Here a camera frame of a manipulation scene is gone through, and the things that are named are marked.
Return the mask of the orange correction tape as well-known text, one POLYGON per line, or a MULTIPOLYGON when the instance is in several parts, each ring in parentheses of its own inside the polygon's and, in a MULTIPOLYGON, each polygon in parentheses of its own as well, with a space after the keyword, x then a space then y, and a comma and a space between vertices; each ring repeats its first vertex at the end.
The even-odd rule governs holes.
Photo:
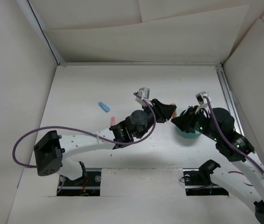
POLYGON ((172 105, 172 106, 175 106, 175 110, 174 110, 174 112, 173 112, 173 114, 172 114, 172 116, 171 116, 171 118, 174 119, 174 118, 177 117, 177 106, 176 106, 176 104, 174 104, 174 103, 171 103, 171 105, 172 105))

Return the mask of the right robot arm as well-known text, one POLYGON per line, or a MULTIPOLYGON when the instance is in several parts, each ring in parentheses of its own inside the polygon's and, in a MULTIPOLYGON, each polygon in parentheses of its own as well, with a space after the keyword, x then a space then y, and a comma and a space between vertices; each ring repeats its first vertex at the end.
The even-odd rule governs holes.
POLYGON ((189 107, 172 123, 181 131, 198 131, 215 142, 215 148, 239 169, 250 186, 236 179, 219 163, 208 160, 198 168, 198 178, 204 184, 215 184, 242 201, 264 224, 264 165, 255 154, 254 147, 234 130, 234 118, 223 108, 207 113, 199 106, 189 107))

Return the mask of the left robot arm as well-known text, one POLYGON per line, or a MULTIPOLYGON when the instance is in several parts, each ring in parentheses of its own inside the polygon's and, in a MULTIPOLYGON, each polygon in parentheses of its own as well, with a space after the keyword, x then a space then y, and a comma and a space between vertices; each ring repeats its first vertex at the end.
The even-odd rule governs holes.
POLYGON ((157 123, 169 121, 176 110, 157 99, 136 97, 142 109, 136 110, 122 122, 107 129, 78 135, 59 135, 51 128, 34 146, 36 169, 39 176, 59 174, 81 185, 86 181, 83 162, 73 161, 72 156, 95 150, 113 150, 140 143, 154 131, 157 123))

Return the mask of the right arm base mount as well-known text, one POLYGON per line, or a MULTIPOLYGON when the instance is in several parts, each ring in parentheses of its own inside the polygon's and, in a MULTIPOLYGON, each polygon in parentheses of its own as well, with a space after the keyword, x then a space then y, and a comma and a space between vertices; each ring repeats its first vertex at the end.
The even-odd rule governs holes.
POLYGON ((229 196, 227 190, 212 183, 197 168, 184 169, 180 182, 185 185, 186 196, 229 196))

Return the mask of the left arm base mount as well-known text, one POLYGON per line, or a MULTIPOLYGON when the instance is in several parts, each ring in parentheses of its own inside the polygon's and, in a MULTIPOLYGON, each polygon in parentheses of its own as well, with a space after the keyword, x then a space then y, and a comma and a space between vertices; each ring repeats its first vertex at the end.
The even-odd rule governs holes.
POLYGON ((61 178, 57 196, 100 196, 101 169, 87 170, 87 178, 77 181, 61 178))

